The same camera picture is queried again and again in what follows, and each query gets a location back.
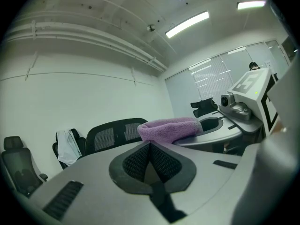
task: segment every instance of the fluorescent light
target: fluorescent light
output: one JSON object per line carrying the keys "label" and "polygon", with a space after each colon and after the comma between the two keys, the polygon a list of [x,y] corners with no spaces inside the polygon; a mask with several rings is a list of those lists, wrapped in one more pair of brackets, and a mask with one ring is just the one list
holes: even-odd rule
{"label": "fluorescent light", "polygon": [[[205,84],[205,85],[207,85],[207,84]],[[199,86],[198,88],[203,87],[203,86],[205,86],[205,85]]]}
{"label": "fluorescent light", "polygon": [[[222,73],[227,73],[227,72],[229,72],[229,71],[231,71],[231,70],[227,70],[227,71],[225,71],[225,72],[222,72]],[[219,75],[220,75],[220,74],[222,74],[222,73],[219,73]]]}
{"label": "fluorescent light", "polygon": [[[218,79],[218,80],[216,80],[216,81],[220,81],[220,80],[222,80],[222,79],[225,79],[225,78],[223,77],[223,78],[221,78],[221,79]],[[216,81],[215,81],[215,82],[216,82]]]}
{"label": "fluorescent light", "polygon": [[241,47],[241,48],[238,48],[238,49],[232,50],[232,51],[228,52],[228,55],[229,55],[229,54],[232,54],[232,53],[239,52],[239,51],[243,51],[243,50],[245,50],[245,49],[246,49],[246,47]]}
{"label": "fluorescent light", "polygon": [[204,79],[202,79],[202,80],[200,80],[200,81],[197,81],[196,83],[201,82],[201,81],[204,81],[204,80],[206,80],[206,79],[208,79],[208,77],[207,77],[207,78],[204,78]]}
{"label": "fluorescent light", "polygon": [[239,2],[238,10],[244,9],[244,8],[263,7],[265,4],[266,4],[266,1]]}
{"label": "fluorescent light", "polygon": [[207,60],[205,60],[205,61],[203,61],[203,62],[196,63],[196,64],[192,65],[192,66],[189,68],[189,70],[192,70],[192,69],[194,69],[194,68],[196,68],[196,67],[198,67],[198,66],[200,66],[200,65],[202,65],[202,64],[204,64],[204,63],[210,62],[210,61],[211,61],[211,59],[209,58],[209,59],[207,59]]}
{"label": "fluorescent light", "polygon": [[207,66],[207,67],[204,67],[204,68],[201,68],[201,69],[199,69],[199,70],[197,70],[197,71],[195,71],[195,72],[192,72],[192,74],[197,73],[197,72],[200,72],[200,71],[202,71],[203,69],[206,69],[206,68],[209,68],[209,67],[211,67],[211,65],[209,65],[209,66]]}
{"label": "fluorescent light", "polygon": [[177,26],[171,28],[165,34],[168,36],[168,38],[171,38],[174,35],[176,35],[177,33],[181,32],[182,30],[188,28],[189,26],[192,26],[195,23],[198,23],[198,22],[200,22],[204,19],[207,19],[209,17],[210,16],[209,16],[208,12],[200,13],[196,16],[193,16],[193,17],[185,20],[184,22],[178,24]]}

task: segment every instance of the black mesh chair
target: black mesh chair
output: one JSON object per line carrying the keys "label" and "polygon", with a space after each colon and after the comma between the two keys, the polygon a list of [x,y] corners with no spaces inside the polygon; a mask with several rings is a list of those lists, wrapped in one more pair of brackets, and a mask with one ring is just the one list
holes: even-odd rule
{"label": "black mesh chair", "polygon": [[193,111],[196,118],[199,118],[208,113],[212,113],[218,110],[218,105],[212,100],[212,98],[202,100],[197,103],[191,103],[192,108],[197,108]]}
{"label": "black mesh chair", "polygon": [[[74,138],[75,138],[75,141],[77,143],[77,146],[79,148],[79,151],[81,152],[81,157],[84,157],[85,156],[85,138],[84,137],[80,137],[77,130],[75,128],[71,129],[73,135],[74,135]],[[53,149],[53,152],[56,156],[56,158],[58,159],[58,141],[57,141],[57,134],[55,135],[56,137],[56,142],[52,145],[52,149]],[[60,162],[60,165],[62,167],[62,169],[65,169],[66,167],[68,167],[68,165],[66,165],[65,163],[62,163],[61,161]]]}
{"label": "black mesh chair", "polygon": [[[3,163],[16,190],[25,196],[30,196],[43,184],[33,169],[30,150],[24,148],[18,136],[4,138],[4,150],[1,154]],[[46,174],[42,173],[39,176],[47,181]]]}
{"label": "black mesh chair", "polygon": [[137,127],[145,122],[142,118],[130,118],[94,127],[86,137],[85,155],[141,141]]}

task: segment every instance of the chair armrest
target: chair armrest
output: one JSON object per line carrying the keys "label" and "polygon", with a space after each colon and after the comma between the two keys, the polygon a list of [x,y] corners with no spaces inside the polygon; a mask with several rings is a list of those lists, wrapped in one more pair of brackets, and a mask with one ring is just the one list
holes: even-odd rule
{"label": "chair armrest", "polygon": [[47,182],[48,176],[44,173],[39,175],[41,179],[43,179],[45,182]]}

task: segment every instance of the ceiling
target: ceiling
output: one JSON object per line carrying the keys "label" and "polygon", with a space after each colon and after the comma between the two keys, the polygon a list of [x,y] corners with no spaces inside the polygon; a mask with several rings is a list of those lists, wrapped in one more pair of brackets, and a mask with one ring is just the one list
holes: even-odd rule
{"label": "ceiling", "polygon": [[[14,25],[61,22],[84,25],[120,37],[169,66],[206,42],[260,26],[270,17],[266,6],[256,11],[237,10],[237,2],[247,0],[29,0]],[[169,39],[172,26],[208,11],[210,18]],[[154,24],[155,31],[147,31]]]}

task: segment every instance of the purple towel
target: purple towel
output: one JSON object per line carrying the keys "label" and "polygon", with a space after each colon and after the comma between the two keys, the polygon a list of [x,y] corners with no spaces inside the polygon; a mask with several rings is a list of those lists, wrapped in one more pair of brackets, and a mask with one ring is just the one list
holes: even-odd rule
{"label": "purple towel", "polygon": [[143,141],[172,143],[180,138],[203,132],[196,118],[174,118],[146,122],[137,127]]}

